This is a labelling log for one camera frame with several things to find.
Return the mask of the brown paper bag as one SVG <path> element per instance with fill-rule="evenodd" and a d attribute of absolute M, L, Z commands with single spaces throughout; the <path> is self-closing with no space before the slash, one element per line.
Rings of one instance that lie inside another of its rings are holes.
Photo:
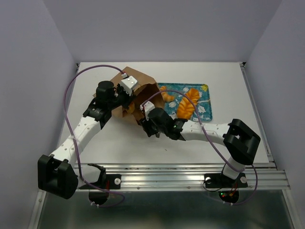
<path fill-rule="evenodd" d="M 114 107 L 114 100 L 118 95 L 116 93 L 116 86 L 117 84 L 120 84 L 123 73 L 133 76 L 138 81 L 138 84 L 133 90 L 135 98 L 132 102 L 135 105 L 135 110 L 132 114 L 124 112 L 124 108 L 126 107 Z M 125 67 L 124 69 L 119 70 L 119 73 L 110 81 L 101 81 L 98 83 L 96 93 L 93 96 L 93 101 L 104 108 L 111 108 L 114 117 L 132 124 L 138 124 L 141 119 L 145 118 L 145 115 L 140 110 L 140 105 L 159 91 L 158 84 L 154 78 L 133 68 Z"/>

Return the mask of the small fake bread roll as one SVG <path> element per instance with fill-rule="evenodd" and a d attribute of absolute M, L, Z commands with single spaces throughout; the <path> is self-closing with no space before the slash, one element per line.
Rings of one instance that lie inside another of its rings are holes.
<path fill-rule="evenodd" d="M 127 114 L 132 114 L 134 110 L 135 110 L 135 105 L 133 102 L 131 102 L 127 108 L 124 108 L 124 112 Z"/>

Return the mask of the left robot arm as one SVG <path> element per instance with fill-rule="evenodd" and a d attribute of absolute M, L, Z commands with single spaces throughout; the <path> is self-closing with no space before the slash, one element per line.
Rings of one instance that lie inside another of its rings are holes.
<path fill-rule="evenodd" d="M 80 177 L 74 172 L 80 154 L 98 134 L 117 107 L 127 107 L 133 100 L 137 80 L 123 79 L 114 85 L 110 81 L 99 82 L 96 96 L 89 103 L 75 129 L 69 126 L 70 135 L 50 155 L 38 160 L 38 187 L 61 198 L 69 199 L 75 193 Z"/>

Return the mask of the orange braided fake bread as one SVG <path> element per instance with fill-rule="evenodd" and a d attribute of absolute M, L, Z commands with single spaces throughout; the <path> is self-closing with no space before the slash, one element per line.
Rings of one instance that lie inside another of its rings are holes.
<path fill-rule="evenodd" d="M 200 94 L 197 89 L 191 88 L 185 95 L 197 106 L 198 100 L 200 99 Z M 186 97 L 183 97 L 179 103 L 177 117 L 189 120 L 195 111 L 195 107 Z"/>

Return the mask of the fake croissant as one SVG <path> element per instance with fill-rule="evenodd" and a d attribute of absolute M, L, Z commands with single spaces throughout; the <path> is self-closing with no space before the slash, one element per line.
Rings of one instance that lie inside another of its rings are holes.
<path fill-rule="evenodd" d="M 166 86 L 161 86 L 160 91 L 167 90 Z M 175 96 L 168 94 L 167 92 L 161 92 L 162 98 L 165 102 L 169 103 L 175 100 Z"/>

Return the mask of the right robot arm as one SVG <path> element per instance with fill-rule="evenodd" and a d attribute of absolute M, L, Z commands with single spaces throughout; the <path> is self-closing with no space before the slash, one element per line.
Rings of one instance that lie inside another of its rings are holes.
<path fill-rule="evenodd" d="M 214 145 L 225 146 L 230 158 L 225 162 L 220 173 L 204 175 L 206 188 L 246 188 L 247 179 L 243 173 L 246 166 L 251 166 L 261 138 L 239 119 L 228 124 L 205 124 L 191 120 L 170 117 L 162 108 L 140 107 L 145 117 L 140 125 L 148 136 L 165 134 L 172 140 L 205 141 Z"/>

